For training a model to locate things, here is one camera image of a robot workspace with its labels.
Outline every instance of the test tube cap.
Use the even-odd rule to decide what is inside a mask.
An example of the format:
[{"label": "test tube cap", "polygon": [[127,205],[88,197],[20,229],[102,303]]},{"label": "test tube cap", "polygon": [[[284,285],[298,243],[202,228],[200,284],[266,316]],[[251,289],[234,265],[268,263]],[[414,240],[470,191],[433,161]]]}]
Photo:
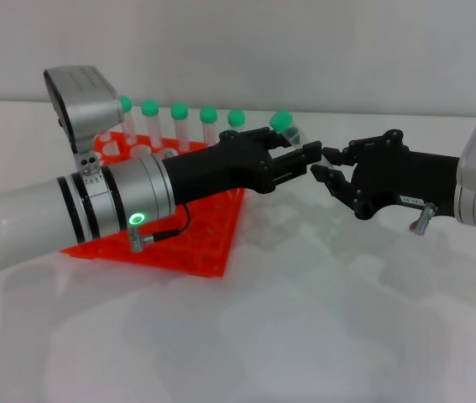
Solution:
[{"label": "test tube cap", "polygon": [[175,103],[170,107],[170,116],[174,120],[184,120],[189,116],[189,109],[185,103]]},{"label": "test tube cap", "polygon": [[217,121],[217,109],[214,107],[204,107],[201,109],[201,122],[212,124]]},{"label": "test tube cap", "polygon": [[131,111],[133,105],[131,103],[131,98],[129,98],[127,95],[120,96],[120,103],[122,104],[122,111],[124,113],[128,113],[129,111]]},{"label": "test tube cap", "polygon": [[228,124],[239,128],[245,124],[245,112],[242,109],[233,109],[228,113]]},{"label": "test tube cap", "polygon": [[157,116],[160,112],[160,106],[154,99],[147,99],[140,104],[140,110],[144,116]]},{"label": "test tube cap", "polygon": [[294,118],[291,116],[290,112],[278,111],[269,121],[269,125],[271,125],[275,132],[282,133],[292,124],[293,121]]}]

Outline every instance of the orange plastic rack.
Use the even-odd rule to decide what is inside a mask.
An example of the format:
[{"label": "orange plastic rack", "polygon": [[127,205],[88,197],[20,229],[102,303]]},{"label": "orange plastic rack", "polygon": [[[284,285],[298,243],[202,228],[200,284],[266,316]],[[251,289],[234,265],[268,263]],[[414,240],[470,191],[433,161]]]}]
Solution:
[{"label": "orange plastic rack", "polygon": [[[109,141],[117,143],[119,154],[104,154],[102,150],[105,143],[97,138],[95,150],[102,155],[100,159],[102,164],[109,165],[129,157],[131,147],[125,142],[122,133],[111,132]],[[139,135],[137,144],[151,147],[148,136]],[[205,147],[203,143],[191,142],[191,151]],[[163,139],[164,148],[178,149],[178,142],[175,139]],[[161,149],[152,148],[153,153],[159,150]],[[148,246],[140,254],[134,254],[131,251],[126,231],[65,249],[62,252],[82,259],[114,260],[156,266],[189,275],[221,277],[227,266],[244,194],[244,189],[237,189],[188,203],[191,211],[190,227],[175,238]],[[183,207],[177,207],[174,216],[143,225],[140,232],[148,235],[157,231],[181,228],[185,223],[186,213]]]}]

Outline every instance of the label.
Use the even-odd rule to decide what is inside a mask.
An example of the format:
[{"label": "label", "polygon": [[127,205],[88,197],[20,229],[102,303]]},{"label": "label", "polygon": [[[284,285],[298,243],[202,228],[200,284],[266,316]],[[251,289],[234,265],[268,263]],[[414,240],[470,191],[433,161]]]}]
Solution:
[{"label": "label", "polygon": [[414,204],[416,206],[424,207],[424,201],[422,199],[417,199],[416,197],[400,196],[400,200],[405,204]]}]

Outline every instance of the white tabletop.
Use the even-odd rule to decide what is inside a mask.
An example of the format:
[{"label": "white tabletop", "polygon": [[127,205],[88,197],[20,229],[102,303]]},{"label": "white tabletop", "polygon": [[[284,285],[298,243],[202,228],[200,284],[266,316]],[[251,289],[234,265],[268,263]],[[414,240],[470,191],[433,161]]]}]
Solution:
[{"label": "white tabletop", "polygon": [[[476,124],[296,119],[332,147],[400,128],[412,150],[449,155]],[[50,104],[0,102],[0,192],[73,170]],[[476,228],[439,217],[418,238],[417,216],[360,222],[306,175],[248,193],[222,279],[61,254],[4,270],[0,403],[474,403]]]}]

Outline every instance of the white wall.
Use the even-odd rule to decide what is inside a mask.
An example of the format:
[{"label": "white wall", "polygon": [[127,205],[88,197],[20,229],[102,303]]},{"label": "white wall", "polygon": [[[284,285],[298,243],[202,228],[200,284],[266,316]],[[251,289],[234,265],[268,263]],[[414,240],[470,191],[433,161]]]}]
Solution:
[{"label": "white wall", "polygon": [[0,0],[0,99],[64,64],[164,105],[476,115],[476,0]]}]

